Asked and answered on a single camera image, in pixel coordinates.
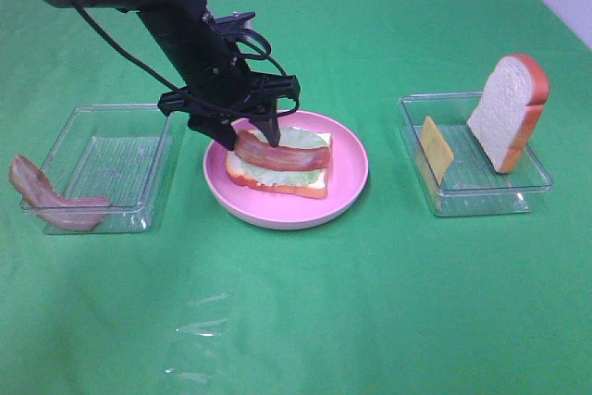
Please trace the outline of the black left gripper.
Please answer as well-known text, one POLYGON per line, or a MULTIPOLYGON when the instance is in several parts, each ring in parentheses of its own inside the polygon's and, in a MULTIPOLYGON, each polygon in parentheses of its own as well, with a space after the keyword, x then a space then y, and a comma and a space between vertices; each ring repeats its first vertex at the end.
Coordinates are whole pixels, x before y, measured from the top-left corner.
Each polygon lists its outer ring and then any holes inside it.
POLYGON ((188 127, 227 150, 234 149, 237 133, 230 123, 216 120, 248 117, 271 146, 279 146, 277 99, 298 103, 301 87, 268 52, 233 50, 217 57, 166 50, 165 55, 186 86, 161 95, 158 108, 164 115, 196 116, 189 117, 188 127))

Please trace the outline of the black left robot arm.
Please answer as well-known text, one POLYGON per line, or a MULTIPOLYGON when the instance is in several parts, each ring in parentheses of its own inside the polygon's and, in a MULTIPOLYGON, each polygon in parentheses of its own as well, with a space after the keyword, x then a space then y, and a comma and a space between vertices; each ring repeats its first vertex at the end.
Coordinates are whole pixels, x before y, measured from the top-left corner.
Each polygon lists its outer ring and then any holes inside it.
POLYGON ((119 54, 167 86, 160 111, 188 114, 188 126, 229 150, 237 140, 233 121, 244 117, 272 146, 278 146, 278 99, 299 100, 296 77, 251 70, 251 60, 273 63, 271 46, 250 27, 253 12, 215 18, 207 0, 44 0, 76 9, 82 18, 119 54), (177 87, 115 42, 88 14, 90 8, 135 12, 172 66, 184 80, 177 87))

